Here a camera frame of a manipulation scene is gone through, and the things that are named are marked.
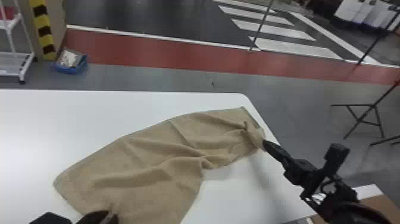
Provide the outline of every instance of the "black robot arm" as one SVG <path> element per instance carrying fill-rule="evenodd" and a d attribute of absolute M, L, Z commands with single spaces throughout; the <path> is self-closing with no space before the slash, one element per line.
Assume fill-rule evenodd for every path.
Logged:
<path fill-rule="evenodd" d="M 292 184 L 304 190 L 300 195 L 317 214 L 329 224 L 390 224 L 381 212 L 360 204 L 357 193 L 342 181 L 338 172 L 350 150 L 340 144 L 331 144 L 324 156 L 325 165 L 318 169 L 307 160 L 294 159 L 279 145 L 263 140 L 264 151 L 285 168 L 284 176 Z M 333 185 L 333 192 L 324 187 Z M 320 189 L 326 196 L 315 200 L 313 195 Z"/>

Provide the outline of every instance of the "beige towel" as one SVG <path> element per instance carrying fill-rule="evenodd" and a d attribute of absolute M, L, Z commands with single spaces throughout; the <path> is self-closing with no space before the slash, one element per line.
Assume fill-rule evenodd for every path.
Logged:
<path fill-rule="evenodd" d="M 203 181 L 261 147 L 243 108 L 185 114 L 126 135 L 62 172 L 57 191 L 80 213 L 112 207 L 121 224 L 178 224 Z"/>

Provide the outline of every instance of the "tripod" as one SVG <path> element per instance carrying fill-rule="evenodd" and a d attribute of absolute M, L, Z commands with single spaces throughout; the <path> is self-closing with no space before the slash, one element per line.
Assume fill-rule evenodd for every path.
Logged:
<path fill-rule="evenodd" d="M 380 131 L 380 136 L 381 138 L 385 138 L 385 133 L 383 133 L 383 128 L 382 128 L 382 121 L 380 119 L 380 115 L 379 115 L 379 110 L 378 110 L 378 104 L 387 96 L 389 95 L 398 85 L 400 84 L 400 79 L 397 80 L 395 82 L 395 84 L 392 85 L 392 87 L 390 87 L 390 89 L 388 89 L 376 102 L 374 102 L 373 104 L 332 104 L 331 107 L 346 107 L 349 112 L 351 113 L 351 115 L 354 117 L 355 119 L 355 124 L 353 125 L 353 127 L 350 129 L 350 131 L 343 137 L 344 139 L 348 138 L 348 136 L 358 127 L 358 125 L 360 125 L 361 123 L 363 124 L 367 124 L 367 125 L 372 125 L 372 126 L 377 126 L 379 128 Z M 357 115 L 354 113 L 353 109 L 351 107 L 368 107 L 368 109 L 359 117 L 357 117 Z M 364 120 L 367 115 L 374 111 L 375 112 L 375 116 L 376 116 L 376 120 L 377 123 L 373 123 L 373 122 L 368 122 L 366 120 Z M 396 137 L 390 138 L 390 140 L 386 139 L 386 141 L 391 141 L 396 139 Z M 380 142 L 375 142 L 373 143 L 374 145 L 382 143 L 382 141 Z"/>

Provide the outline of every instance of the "white table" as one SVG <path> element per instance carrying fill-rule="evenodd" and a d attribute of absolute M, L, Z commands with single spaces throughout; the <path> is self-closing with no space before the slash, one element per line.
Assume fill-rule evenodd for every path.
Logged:
<path fill-rule="evenodd" d="M 0 90 L 0 223 L 29 223 L 47 211 L 75 223 L 81 215 L 52 186 L 63 170 L 165 119 L 240 106 L 264 128 L 266 139 L 277 143 L 241 94 Z M 302 189 L 283 171 L 262 151 L 205 171 L 182 223 L 276 224 L 314 214 L 299 198 Z"/>

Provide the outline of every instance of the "red floor stripe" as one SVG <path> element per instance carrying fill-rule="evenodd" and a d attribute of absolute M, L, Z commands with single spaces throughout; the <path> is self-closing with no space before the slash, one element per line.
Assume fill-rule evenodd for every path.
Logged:
<path fill-rule="evenodd" d="M 390 85 L 398 69 L 275 52 L 254 52 L 133 36 L 67 30 L 64 46 L 89 55 L 89 62 L 260 74 Z"/>

